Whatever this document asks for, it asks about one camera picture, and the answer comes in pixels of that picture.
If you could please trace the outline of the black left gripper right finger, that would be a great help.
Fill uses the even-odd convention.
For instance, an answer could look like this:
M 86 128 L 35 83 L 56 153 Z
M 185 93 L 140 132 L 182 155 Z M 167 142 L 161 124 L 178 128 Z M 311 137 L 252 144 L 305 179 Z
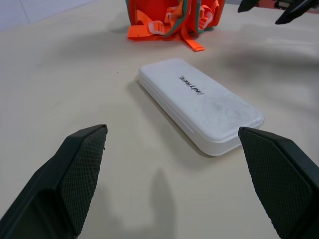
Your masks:
M 319 237 L 319 168 L 290 139 L 238 131 L 255 192 L 282 239 Z

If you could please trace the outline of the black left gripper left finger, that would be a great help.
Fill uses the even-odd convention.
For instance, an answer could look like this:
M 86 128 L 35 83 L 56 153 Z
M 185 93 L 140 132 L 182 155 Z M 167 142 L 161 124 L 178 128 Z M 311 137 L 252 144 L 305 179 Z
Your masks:
M 29 179 L 0 220 L 2 239 L 76 239 L 94 196 L 108 128 L 81 129 Z

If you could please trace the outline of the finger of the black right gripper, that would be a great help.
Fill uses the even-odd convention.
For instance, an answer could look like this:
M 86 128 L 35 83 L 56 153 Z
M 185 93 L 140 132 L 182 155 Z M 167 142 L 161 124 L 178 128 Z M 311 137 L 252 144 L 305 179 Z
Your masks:
M 276 20 L 275 24 L 287 24 L 293 21 L 294 19 L 300 17 L 307 11 L 311 9 L 318 9 L 319 8 L 319 1 L 318 0 L 302 0 L 303 4 L 297 8 L 287 8 L 282 9 L 284 13 Z
M 242 0 L 237 9 L 238 13 L 247 12 L 252 8 L 258 6 L 259 0 Z

